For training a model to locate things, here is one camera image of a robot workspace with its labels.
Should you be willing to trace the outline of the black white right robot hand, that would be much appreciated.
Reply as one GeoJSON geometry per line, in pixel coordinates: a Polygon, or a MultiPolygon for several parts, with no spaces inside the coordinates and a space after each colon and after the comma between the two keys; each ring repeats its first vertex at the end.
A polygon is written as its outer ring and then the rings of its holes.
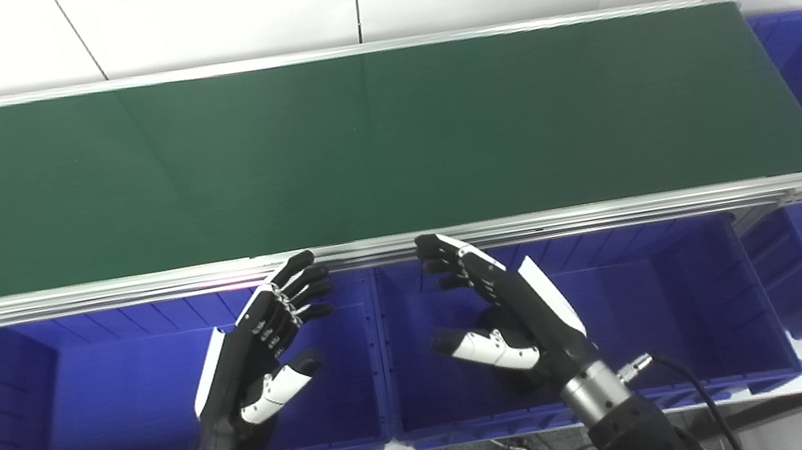
{"type": "Polygon", "coordinates": [[[415,237],[415,245],[425,272],[442,275],[441,288],[470,288],[503,316],[485,328],[438,329],[431,339],[438,354],[529,371],[556,392],[588,383],[622,386],[574,308],[532,259],[512,269],[471,243],[431,232],[415,237]]]}

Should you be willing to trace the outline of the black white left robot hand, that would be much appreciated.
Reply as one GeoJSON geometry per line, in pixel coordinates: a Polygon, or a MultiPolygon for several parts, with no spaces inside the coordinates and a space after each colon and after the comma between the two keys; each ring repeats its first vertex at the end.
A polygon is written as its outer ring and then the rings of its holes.
{"type": "Polygon", "coordinates": [[[223,334],[199,415],[199,450],[266,450],[276,416],[305,389],[324,355],[306,348],[281,357],[306,322],[333,306],[317,299],[333,291],[325,264],[311,251],[290,257],[253,290],[235,326],[223,334]]]}

